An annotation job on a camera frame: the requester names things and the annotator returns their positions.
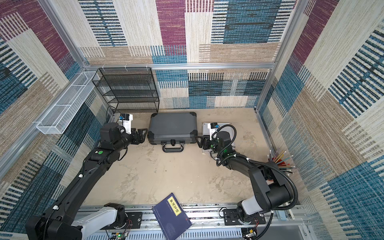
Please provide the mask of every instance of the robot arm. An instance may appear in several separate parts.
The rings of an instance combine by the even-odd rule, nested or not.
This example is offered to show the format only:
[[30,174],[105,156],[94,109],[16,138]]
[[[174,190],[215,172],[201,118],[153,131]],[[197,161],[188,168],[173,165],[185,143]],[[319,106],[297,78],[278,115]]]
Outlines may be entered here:
[[100,129],[101,145],[95,147],[84,159],[83,167],[55,203],[44,211],[42,216],[32,216],[26,223],[30,240],[41,239],[85,239],[106,225],[124,225],[126,216],[124,206],[107,204],[87,220],[79,220],[72,226],[74,217],[85,198],[97,181],[109,170],[115,161],[121,160],[120,151],[129,144],[143,143],[147,129],[132,129],[126,133],[118,123],[104,124]]
[[[298,199],[293,182],[279,171],[275,163],[256,162],[235,152],[231,146],[229,133],[220,131],[217,123],[210,125],[210,135],[202,136],[199,147],[211,149],[218,153],[217,166],[223,165],[236,170],[251,179],[254,196],[238,203],[237,215],[241,222],[249,222],[255,214],[271,210],[287,210],[292,208]],[[66,190],[55,203],[44,211],[42,216],[32,216],[26,223],[26,231],[30,240],[84,240],[106,225],[122,227],[127,217],[124,206],[106,204],[100,211],[74,222],[81,204],[96,184],[115,161],[121,160],[120,151],[127,149],[129,144],[143,143],[147,129],[132,129],[127,133],[117,123],[107,123],[100,129],[101,144],[95,147],[84,159],[83,167],[77,177],[72,180]],[[273,181],[268,185],[265,180]],[[285,207],[279,205],[292,200]],[[268,229],[273,214],[263,233]]]
[[[238,203],[237,213],[241,222],[250,222],[255,214],[262,214],[271,210],[288,210],[294,207],[298,201],[297,189],[289,177],[278,169],[274,162],[257,162],[245,155],[235,152],[232,142],[236,138],[236,129],[230,125],[216,128],[216,133],[211,129],[217,123],[208,124],[209,136],[199,136],[197,141],[199,147],[211,149],[217,153],[216,165],[223,165],[228,169],[238,171],[250,178],[254,196]],[[224,127],[234,129],[234,136],[231,140],[228,132],[220,131]],[[281,204],[292,200],[292,203],[285,207]]]

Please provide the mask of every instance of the black cable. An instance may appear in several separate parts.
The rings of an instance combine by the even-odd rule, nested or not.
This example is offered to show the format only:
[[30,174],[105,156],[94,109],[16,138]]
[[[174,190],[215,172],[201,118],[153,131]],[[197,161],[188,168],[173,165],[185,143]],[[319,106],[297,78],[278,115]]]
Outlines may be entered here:
[[107,233],[107,237],[108,237],[108,239],[111,240],[111,239],[109,238],[109,234],[108,234],[107,230],[105,230],[105,232]]
[[220,166],[220,165],[224,164],[224,163],[227,161],[228,158],[233,157],[233,156],[234,156],[234,154],[231,154],[231,155],[227,156],[227,157],[224,158],[222,161],[220,161],[220,163],[217,161],[217,162],[216,162],[216,166]]
[[49,215],[47,221],[45,222],[44,233],[43,233],[43,240],[45,240],[45,231],[47,230],[48,221],[49,221],[49,219],[52,217],[52,214],[53,214],[54,212],[55,212],[55,210],[52,211],[51,215]]
[[[227,148],[227,147],[229,147],[229,146],[231,146],[232,145],[232,143],[235,141],[235,138],[236,138],[236,134],[237,134],[237,131],[236,131],[236,128],[234,127],[234,126],[232,126],[231,124],[225,124],[225,125],[223,125],[223,126],[221,126],[221,127],[219,127],[218,128],[218,132],[221,130],[221,129],[223,129],[224,127],[231,127],[232,129],[233,129],[233,131],[234,131],[234,133],[233,133],[233,138],[232,138],[232,140],[223,148],[223,149],[221,149],[221,151],[217,154],[217,157],[216,158],[220,158],[220,154]],[[218,163],[218,161],[216,162],[216,166],[220,166],[222,163]]]
[[128,152],[128,148],[126,147],[126,148],[125,148],[125,153],[124,153],[124,155],[119,159],[119,161],[120,161],[123,157],[125,157],[125,155],[127,154],[127,152]]
[[218,131],[216,131],[216,132],[214,132],[214,133],[212,134],[212,140],[213,140],[213,139],[216,139],[216,138],[214,137],[214,135],[215,135],[215,134],[217,135],[217,132],[218,132]]
[[273,212],[271,212],[271,216],[269,217],[269,221],[268,223],[266,224],[264,230],[262,231],[262,233],[260,233],[260,235],[258,235],[255,240],[258,240],[259,238],[261,238],[265,232],[268,230],[269,226],[271,225],[271,222],[272,222],[272,218],[273,218]]
[[[238,154],[237,156],[247,159],[247,156],[242,155],[242,154]],[[281,176],[283,176],[287,180],[287,182],[291,185],[291,188],[293,191],[292,202],[288,206],[276,207],[273,210],[288,210],[288,209],[293,208],[297,204],[297,202],[299,201],[299,193],[298,193],[297,188],[296,188],[295,184],[293,183],[293,181],[286,174],[284,174],[282,171],[280,171],[280,169],[278,169],[277,167],[268,165],[265,162],[258,162],[258,161],[252,160],[252,159],[249,159],[248,161],[255,163],[255,164],[258,164],[258,165],[261,165],[261,166],[264,166],[264,167],[267,167],[269,169],[275,170],[277,173],[279,173]]]
[[255,221],[256,221],[255,232],[256,232],[256,237],[257,237],[257,235],[259,234],[257,232],[257,226],[259,225],[259,220],[255,219]]
[[213,160],[216,160],[216,158],[214,158],[214,157],[212,156],[212,152],[213,152],[213,151],[210,151],[210,152],[209,152],[209,155],[211,155],[211,158],[212,158]]
[[220,211],[221,211],[222,209],[228,209],[228,208],[226,208],[226,207],[222,207],[222,208],[220,208],[220,210],[218,211],[218,215],[219,215],[219,216],[220,216]]

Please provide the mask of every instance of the blue book cover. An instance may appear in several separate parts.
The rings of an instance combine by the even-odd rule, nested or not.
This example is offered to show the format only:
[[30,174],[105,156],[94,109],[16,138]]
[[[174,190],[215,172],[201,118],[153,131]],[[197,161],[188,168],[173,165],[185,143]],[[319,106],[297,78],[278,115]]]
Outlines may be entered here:
[[173,193],[156,204],[152,210],[167,240],[177,239],[192,226]]

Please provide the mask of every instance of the striped fabric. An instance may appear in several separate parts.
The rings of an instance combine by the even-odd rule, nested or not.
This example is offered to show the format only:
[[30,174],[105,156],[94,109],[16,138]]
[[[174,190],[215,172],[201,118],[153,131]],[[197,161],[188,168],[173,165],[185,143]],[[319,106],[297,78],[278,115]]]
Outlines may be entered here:
[[0,7],[3,155],[79,71],[79,65],[37,0],[5,0]]
[[105,115],[106,106],[93,90],[62,135],[36,137],[0,183],[0,231],[25,233],[28,217],[57,199],[100,139]]
[[269,69],[156,70],[153,73],[160,108],[253,108]]
[[384,239],[384,2],[310,0],[300,14],[263,124],[293,155],[318,239]]
[[[188,63],[274,61],[296,3],[296,0],[143,0],[129,4],[123,0],[69,1],[70,4],[62,4],[54,0],[53,4],[63,24],[70,29],[70,37],[86,60],[95,65],[185,60]],[[73,31],[74,26],[84,34]],[[185,51],[164,52],[164,48],[185,48]],[[176,56],[173,60],[144,58],[169,55]]]

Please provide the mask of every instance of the beige floor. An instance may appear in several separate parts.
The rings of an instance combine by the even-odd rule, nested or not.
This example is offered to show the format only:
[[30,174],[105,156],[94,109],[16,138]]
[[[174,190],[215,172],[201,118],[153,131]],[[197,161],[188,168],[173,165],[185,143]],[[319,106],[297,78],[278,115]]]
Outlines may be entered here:
[[[269,148],[253,109],[193,111],[197,113],[199,134],[202,122],[230,122],[237,130],[236,151],[266,161]],[[150,113],[134,114],[132,127],[148,127],[150,116]],[[215,161],[203,154],[197,144],[186,144],[181,153],[164,153],[160,145],[151,145],[146,140],[128,147],[124,159],[112,165],[83,205],[155,204],[171,192],[180,203],[239,202],[252,196],[252,187],[249,178],[241,173],[216,167]]]

